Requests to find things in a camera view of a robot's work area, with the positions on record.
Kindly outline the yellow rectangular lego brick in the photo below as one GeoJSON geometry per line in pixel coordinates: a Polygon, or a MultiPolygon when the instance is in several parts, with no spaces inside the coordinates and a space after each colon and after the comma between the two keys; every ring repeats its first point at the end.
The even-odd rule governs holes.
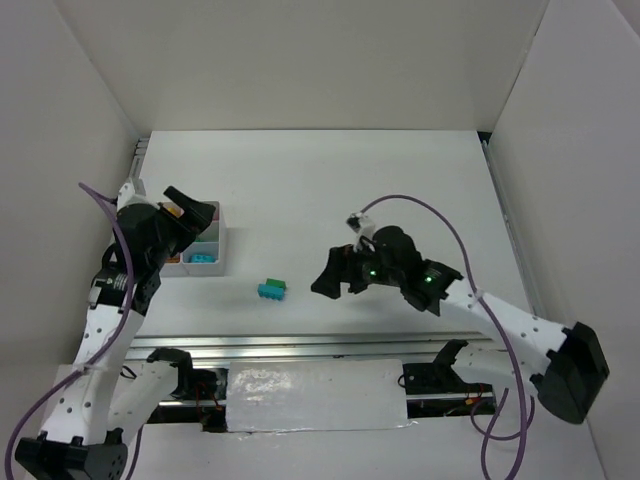
{"type": "Polygon", "coordinates": [[[184,213],[184,211],[178,205],[172,202],[160,202],[159,206],[167,210],[176,218],[181,217],[184,213]]]}

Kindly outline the blue frog-print lego brick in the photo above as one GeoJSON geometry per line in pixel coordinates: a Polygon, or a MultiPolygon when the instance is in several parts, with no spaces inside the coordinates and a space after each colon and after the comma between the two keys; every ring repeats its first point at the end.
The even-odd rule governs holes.
{"type": "Polygon", "coordinates": [[[188,262],[194,264],[215,263],[216,258],[209,254],[193,254],[189,257],[188,262]]]}

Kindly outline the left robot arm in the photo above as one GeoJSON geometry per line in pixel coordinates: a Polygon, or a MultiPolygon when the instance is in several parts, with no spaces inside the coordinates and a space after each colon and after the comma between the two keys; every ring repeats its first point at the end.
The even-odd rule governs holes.
{"type": "Polygon", "coordinates": [[[150,201],[134,180],[114,198],[81,188],[103,210],[113,241],[91,283],[70,373],[27,410],[9,437],[7,478],[13,478],[14,465],[36,479],[130,478],[144,424],[164,397],[180,396],[193,383],[190,354],[161,347],[147,359],[149,372],[139,373],[120,396],[114,394],[164,264],[211,226],[215,205],[169,186],[164,194],[181,211],[174,214],[150,201]]]}

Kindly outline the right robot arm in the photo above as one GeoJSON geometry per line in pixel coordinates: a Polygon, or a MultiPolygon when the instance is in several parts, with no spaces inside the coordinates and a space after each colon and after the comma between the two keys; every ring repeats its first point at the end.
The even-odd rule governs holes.
{"type": "Polygon", "coordinates": [[[567,423],[584,422],[609,377],[602,346],[590,326],[552,322],[474,289],[459,271],[423,258],[398,226],[330,249],[311,290],[336,300],[343,285],[352,294],[371,285],[394,287],[414,309],[501,344],[503,351],[484,353],[464,340],[452,340],[435,362],[446,375],[467,384],[522,388],[567,423]]]}

